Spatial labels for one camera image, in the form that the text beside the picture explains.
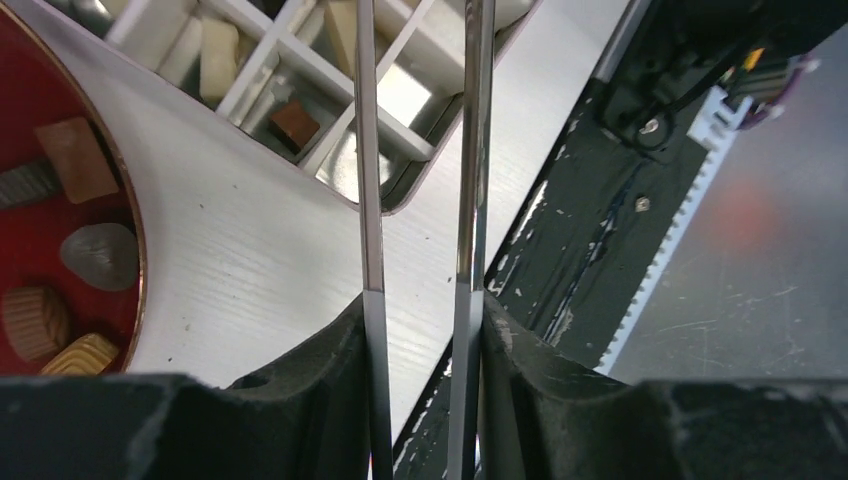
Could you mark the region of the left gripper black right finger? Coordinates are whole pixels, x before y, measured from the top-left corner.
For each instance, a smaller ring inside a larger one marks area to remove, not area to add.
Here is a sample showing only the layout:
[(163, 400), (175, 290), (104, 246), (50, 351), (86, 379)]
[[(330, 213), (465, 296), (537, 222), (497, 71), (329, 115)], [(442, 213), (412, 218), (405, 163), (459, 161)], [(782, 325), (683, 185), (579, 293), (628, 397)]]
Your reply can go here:
[(488, 479), (843, 479), (843, 380), (645, 381), (564, 356), (484, 299)]

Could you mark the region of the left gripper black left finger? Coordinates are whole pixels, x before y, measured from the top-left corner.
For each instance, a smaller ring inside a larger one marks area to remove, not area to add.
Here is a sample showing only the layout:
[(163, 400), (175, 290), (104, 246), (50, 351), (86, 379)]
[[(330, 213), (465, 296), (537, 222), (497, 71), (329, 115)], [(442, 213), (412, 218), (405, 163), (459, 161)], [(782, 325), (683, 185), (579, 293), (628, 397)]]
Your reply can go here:
[(363, 309), (219, 389), (177, 374), (1, 381), (5, 479), (363, 479)]

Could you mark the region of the caramel block chocolate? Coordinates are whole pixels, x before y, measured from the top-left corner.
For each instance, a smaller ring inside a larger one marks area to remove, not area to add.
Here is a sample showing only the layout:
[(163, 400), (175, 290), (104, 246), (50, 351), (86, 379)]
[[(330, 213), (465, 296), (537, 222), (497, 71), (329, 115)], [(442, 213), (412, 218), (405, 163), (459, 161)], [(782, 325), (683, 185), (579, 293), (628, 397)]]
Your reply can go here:
[(285, 103), (269, 117), (268, 130), (294, 154), (301, 153), (319, 132), (320, 124), (298, 99)]

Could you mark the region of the pink tin box with dividers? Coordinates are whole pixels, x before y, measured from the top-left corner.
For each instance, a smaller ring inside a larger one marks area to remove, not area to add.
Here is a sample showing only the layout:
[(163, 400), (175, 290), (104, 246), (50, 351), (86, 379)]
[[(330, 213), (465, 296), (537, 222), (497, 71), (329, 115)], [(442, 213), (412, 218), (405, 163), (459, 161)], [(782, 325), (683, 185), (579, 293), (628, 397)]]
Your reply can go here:
[[(57, 1), (54, 8), (158, 75), (304, 174), (358, 200), (353, 1)], [(239, 31), (238, 74), (218, 103), (199, 93), (203, 17)], [(382, 208), (402, 208), (450, 136), (464, 80), (459, 1), (378, 1), (379, 171)], [(320, 124), (299, 154), (268, 130), (298, 99)]]

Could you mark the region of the silver serving tongs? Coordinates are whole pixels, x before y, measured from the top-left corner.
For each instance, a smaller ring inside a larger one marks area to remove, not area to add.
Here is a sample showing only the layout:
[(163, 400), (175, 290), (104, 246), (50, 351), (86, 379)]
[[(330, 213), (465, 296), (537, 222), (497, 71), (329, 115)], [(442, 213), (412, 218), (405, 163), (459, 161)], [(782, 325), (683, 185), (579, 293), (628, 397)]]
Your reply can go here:
[[(490, 165), (491, 103), (494, 63), (492, 1), (467, 1), (465, 17), (462, 131), (454, 138), (460, 150), (458, 184), (447, 184), (447, 164), (439, 160), (436, 177), (420, 185), (421, 199), (400, 217), (437, 218), (458, 224), (446, 474), (471, 479), (476, 471), (476, 435), (480, 369), (480, 334), (484, 316), (487, 194)], [(379, 192), (378, 74), (375, 53), (375, 4), (356, 6), (355, 119), (362, 259), (362, 306), (368, 350), (369, 423), (372, 476), (393, 476), (382, 205)]]

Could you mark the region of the red round plate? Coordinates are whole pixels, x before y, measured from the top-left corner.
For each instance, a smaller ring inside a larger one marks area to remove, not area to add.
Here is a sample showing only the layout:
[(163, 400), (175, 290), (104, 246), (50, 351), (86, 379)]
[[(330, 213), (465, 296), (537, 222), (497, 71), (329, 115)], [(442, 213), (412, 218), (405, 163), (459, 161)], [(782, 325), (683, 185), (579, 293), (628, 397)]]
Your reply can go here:
[(70, 337), (98, 333), (118, 349), (110, 372), (130, 363), (144, 308), (143, 280), (117, 293), (99, 291), (60, 260), (60, 245), (77, 229), (119, 223), (132, 233), (142, 224), (123, 158), (109, 129), (80, 84), (41, 38), (13, 11), (1, 9), (1, 168), (43, 157), (35, 128), (83, 118), (118, 178), (116, 194), (83, 204), (57, 194), (40, 203), (1, 213), (1, 291), (50, 287), (69, 313)]

